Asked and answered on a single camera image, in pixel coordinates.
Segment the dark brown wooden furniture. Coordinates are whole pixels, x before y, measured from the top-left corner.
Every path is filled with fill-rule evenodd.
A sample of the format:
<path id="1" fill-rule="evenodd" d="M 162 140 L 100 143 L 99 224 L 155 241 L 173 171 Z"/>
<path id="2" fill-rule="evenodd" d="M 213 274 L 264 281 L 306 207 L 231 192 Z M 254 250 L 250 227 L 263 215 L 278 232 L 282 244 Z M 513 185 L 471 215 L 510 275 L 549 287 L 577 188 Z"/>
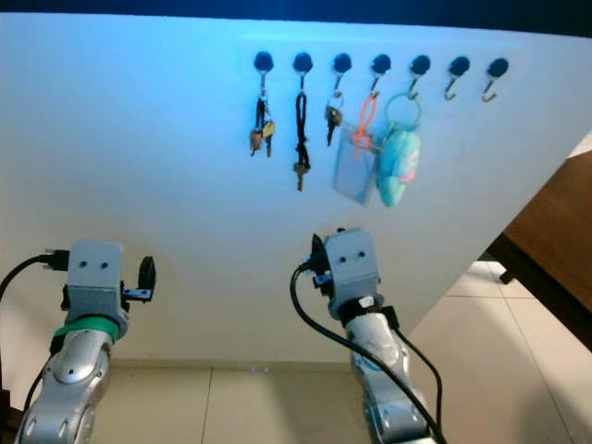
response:
<path id="1" fill-rule="evenodd" d="M 592 152 L 563 161 L 487 253 L 500 283 L 520 282 L 555 317 L 592 328 Z"/>

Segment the bunch of brass keys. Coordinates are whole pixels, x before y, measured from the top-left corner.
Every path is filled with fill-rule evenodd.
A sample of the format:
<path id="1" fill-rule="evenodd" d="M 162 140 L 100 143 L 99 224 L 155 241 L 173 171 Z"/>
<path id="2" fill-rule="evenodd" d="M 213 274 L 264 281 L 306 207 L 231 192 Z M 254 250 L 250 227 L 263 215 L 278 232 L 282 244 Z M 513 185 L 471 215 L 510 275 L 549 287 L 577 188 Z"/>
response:
<path id="1" fill-rule="evenodd" d="M 265 151 L 267 157 L 272 156 L 272 136 L 275 131 L 276 126 L 270 113 L 266 90 L 262 90 L 255 102 L 254 124 L 249 136 L 251 156 L 261 149 Z"/>

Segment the clear plastic card holder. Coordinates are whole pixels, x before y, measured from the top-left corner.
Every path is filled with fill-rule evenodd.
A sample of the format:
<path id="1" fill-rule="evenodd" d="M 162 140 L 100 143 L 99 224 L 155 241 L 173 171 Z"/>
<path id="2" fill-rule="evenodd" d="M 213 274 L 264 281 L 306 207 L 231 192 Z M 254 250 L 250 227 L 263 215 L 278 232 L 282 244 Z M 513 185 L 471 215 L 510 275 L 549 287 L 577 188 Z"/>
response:
<path id="1" fill-rule="evenodd" d="M 376 189 L 376 151 L 355 147 L 354 135 L 358 127 L 344 122 L 337 135 L 337 169 L 335 169 L 334 189 L 352 202 L 366 207 Z"/>

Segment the teal plush keychain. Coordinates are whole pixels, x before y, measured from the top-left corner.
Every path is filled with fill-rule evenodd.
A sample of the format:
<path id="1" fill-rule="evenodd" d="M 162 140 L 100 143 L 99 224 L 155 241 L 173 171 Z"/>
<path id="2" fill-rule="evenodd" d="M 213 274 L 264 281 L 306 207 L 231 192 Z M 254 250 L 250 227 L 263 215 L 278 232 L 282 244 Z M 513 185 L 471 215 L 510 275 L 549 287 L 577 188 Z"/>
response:
<path id="1" fill-rule="evenodd" d="M 410 102 L 414 116 L 410 121 L 401 121 L 390 113 L 389 108 L 398 100 Z M 422 140 L 417 134 L 422 117 L 422 105 L 417 94 L 404 92 L 388 100 L 385 107 L 388 129 L 381 136 L 380 151 L 376 162 L 376 186 L 382 203 L 392 208 L 401 201 L 407 186 L 417 178 Z"/>

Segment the white hook rail plate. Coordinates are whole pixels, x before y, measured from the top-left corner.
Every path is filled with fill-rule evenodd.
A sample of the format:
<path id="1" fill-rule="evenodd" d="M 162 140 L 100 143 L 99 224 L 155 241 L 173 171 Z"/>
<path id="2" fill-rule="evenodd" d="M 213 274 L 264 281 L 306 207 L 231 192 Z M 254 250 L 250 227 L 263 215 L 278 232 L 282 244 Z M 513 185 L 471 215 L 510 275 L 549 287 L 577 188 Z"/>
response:
<path id="1" fill-rule="evenodd" d="M 410 65 L 418 56 L 430 59 L 428 80 L 446 80 L 453 59 L 465 56 L 470 68 L 465 77 L 485 75 L 487 65 L 498 58 L 508 62 L 529 60 L 524 43 L 501 43 L 481 41 L 445 41 L 439 38 L 361 38 L 329 39 L 312 37 L 280 37 L 280 35 L 242 35 L 233 46 L 237 70 L 246 80 L 258 80 L 255 56 L 270 54 L 272 68 L 268 80 L 297 80 L 299 73 L 293 60 L 300 54 L 313 59 L 313 68 L 308 80 L 331 80 L 334 59 L 346 54 L 351 59 L 351 70 L 344 78 L 347 81 L 367 80 L 371 76 L 371 63 L 376 56 L 385 54 L 390 58 L 386 78 L 408 80 Z"/>

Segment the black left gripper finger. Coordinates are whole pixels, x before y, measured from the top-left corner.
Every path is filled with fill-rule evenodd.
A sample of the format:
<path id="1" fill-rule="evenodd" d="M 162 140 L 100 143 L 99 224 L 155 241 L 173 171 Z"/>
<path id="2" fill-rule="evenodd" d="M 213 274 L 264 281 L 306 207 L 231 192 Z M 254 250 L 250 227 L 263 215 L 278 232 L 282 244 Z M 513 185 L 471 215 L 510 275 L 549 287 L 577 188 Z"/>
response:
<path id="1" fill-rule="evenodd" d="M 137 270 L 135 288 L 126 290 L 126 301 L 150 302 L 154 297 L 156 283 L 156 267 L 152 255 L 145 255 Z"/>

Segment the black round metal hook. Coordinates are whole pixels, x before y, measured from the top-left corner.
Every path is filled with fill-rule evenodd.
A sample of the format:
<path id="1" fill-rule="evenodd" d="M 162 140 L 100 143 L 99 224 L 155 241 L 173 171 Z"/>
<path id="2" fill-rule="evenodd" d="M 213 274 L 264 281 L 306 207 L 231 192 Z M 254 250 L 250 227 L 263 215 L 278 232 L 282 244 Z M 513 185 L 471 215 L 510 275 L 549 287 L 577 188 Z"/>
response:
<path id="1" fill-rule="evenodd" d="M 455 92 L 455 86 L 457 81 L 461 79 L 462 76 L 465 75 L 466 72 L 470 70 L 471 62 L 468 56 L 457 56 L 456 59 L 453 59 L 451 63 L 449 63 L 448 73 L 449 73 L 449 83 L 447 84 L 447 88 L 444 90 L 444 100 L 445 101 L 452 101 L 455 100 L 457 96 Z"/>
<path id="2" fill-rule="evenodd" d="M 300 52 L 293 58 L 292 68 L 296 72 L 296 75 L 299 76 L 299 94 L 307 93 L 305 83 L 307 83 L 307 76 L 313 70 L 313 67 L 314 62 L 308 52 Z"/>
<path id="3" fill-rule="evenodd" d="M 374 56 L 371 64 L 369 64 L 369 72 L 371 72 L 372 81 L 371 85 L 369 85 L 369 94 L 371 96 L 377 97 L 379 94 L 379 89 L 377 85 L 382 77 L 386 75 L 390 69 L 390 58 L 386 54 L 380 54 Z"/>
<path id="4" fill-rule="evenodd" d="M 495 92 L 494 86 L 496 81 L 506 75 L 507 71 L 509 70 L 509 62 L 506 58 L 498 58 L 492 60 L 492 62 L 487 65 L 487 84 L 485 89 L 482 90 L 481 100 L 483 103 L 489 103 L 495 100 L 496 97 L 499 96 L 498 92 Z"/>
<path id="5" fill-rule="evenodd" d="M 427 71 L 430 70 L 431 60 L 427 55 L 418 55 L 412 59 L 409 66 L 409 73 L 411 76 L 409 89 L 407 89 L 407 97 L 410 100 L 415 100 L 418 97 L 417 85 L 419 81 L 426 75 Z"/>
<path id="6" fill-rule="evenodd" d="M 259 85 L 261 85 L 261 97 L 266 97 L 266 77 L 274 67 L 274 60 L 270 52 L 259 51 L 253 59 L 253 67 L 259 75 Z"/>
<path id="7" fill-rule="evenodd" d="M 331 64 L 331 71 L 335 76 L 333 86 L 333 96 L 341 97 L 341 83 L 344 75 L 352 70 L 352 57 L 348 54 L 337 54 L 334 56 L 333 64 Z"/>

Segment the black furniture edge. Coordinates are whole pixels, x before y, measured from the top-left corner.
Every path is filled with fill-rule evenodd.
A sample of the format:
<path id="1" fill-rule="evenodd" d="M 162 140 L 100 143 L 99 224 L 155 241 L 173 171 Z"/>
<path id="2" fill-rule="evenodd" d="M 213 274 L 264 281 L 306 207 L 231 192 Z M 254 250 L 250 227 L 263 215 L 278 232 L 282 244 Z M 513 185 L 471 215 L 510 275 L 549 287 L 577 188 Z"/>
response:
<path id="1" fill-rule="evenodd" d="M 24 413 L 19 410 L 9 410 L 1 414 L 0 444 L 16 444 L 22 419 Z"/>

